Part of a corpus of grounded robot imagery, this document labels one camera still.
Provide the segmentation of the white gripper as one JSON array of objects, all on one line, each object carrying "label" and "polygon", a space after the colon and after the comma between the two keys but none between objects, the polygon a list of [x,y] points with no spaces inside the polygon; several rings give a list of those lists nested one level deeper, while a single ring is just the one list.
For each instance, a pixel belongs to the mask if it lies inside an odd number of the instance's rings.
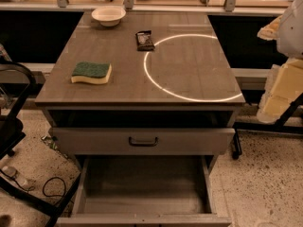
[{"label": "white gripper", "polygon": [[277,51],[288,58],[281,66],[273,65],[258,105],[257,119],[276,122],[303,93],[303,0],[294,0],[282,16],[262,27],[257,36],[276,40]]}]

